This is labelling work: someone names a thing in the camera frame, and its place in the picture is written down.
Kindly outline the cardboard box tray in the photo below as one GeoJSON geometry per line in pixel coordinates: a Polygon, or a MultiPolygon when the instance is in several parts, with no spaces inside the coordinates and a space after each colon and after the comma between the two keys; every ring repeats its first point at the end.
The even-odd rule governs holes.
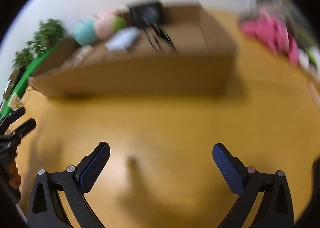
{"type": "Polygon", "coordinates": [[[203,94],[223,91],[233,74],[237,44],[198,2],[166,4],[162,26],[173,45],[144,30],[128,51],[93,45],[73,66],[80,48],[59,43],[28,79],[47,97],[110,94],[203,94]]]}

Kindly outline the pig plush toy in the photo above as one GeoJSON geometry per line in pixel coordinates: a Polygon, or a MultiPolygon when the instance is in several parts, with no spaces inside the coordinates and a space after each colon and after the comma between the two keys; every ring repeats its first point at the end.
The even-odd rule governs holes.
{"type": "Polygon", "coordinates": [[[73,38],[81,46],[91,45],[110,38],[125,27],[126,20],[117,11],[104,11],[80,20],[74,28],[73,38]]]}

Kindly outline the black charger box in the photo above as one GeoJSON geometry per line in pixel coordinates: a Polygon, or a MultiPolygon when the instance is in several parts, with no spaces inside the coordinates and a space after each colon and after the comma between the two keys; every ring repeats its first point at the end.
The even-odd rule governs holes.
{"type": "Polygon", "coordinates": [[[164,8],[161,0],[141,0],[127,3],[131,23],[139,29],[153,24],[165,23],[164,8]]]}

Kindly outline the green table cloth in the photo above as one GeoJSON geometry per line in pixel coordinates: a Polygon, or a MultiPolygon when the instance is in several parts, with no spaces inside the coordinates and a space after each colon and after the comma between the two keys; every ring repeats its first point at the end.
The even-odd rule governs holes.
{"type": "Polygon", "coordinates": [[[33,73],[35,73],[35,71],[40,67],[40,65],[43,64],[43,62],[56,50],[57,47],[58,47],[58,44],[54,45],[44,55],[42,55],[41,57],[35,58],[26,67],[24,74],[20,78],[15,88],[12,90],[9,98],[4,100],[3,106],[1,107],[1,118],[5,117],[6,115],[12,112],[12,109],[9,107],[9,102],[11,101],[11,98],[19,97],[19,99],[22,99],[22,97],[25,94],[25,90],[28,87],[28,78],[31,77],[33,73]]]}

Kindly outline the potted green plant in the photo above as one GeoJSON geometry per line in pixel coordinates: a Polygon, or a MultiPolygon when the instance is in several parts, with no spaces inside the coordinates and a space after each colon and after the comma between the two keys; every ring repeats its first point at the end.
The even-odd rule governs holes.
{"type": "Polygon", "coordinates": [[[61,20],[40,20],[39,28],[33,33],[33,38],[26,42],[26,47],[16,51],[15,59],[12,61],[14,63],[13,68],[28,66],[35,58],[42,57],[66,36],[67,31],[61,20]]]}

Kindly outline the pink plush toy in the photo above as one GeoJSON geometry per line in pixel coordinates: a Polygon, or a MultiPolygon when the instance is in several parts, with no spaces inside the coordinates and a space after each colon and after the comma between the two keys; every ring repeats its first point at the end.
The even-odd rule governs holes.
{"type": "Polygon", "coordinates": [[[240,14],[238,24],[243,34],[257,38],[274,54],[285,53],[291,64],[299,63],[295,28],[284,11],[262,6],[240,14]]]}

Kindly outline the black sunglasses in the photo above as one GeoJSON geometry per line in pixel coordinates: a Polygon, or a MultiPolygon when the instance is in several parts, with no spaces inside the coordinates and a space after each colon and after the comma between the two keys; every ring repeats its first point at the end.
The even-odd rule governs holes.
{"type": "Polygon", "coordinates": [[[175,53],[178,54],[175,44],[170,36],[159,23],[152,23],[148,27],[143,27],[144,32],[149,44],[157,53],[175,53]]]}

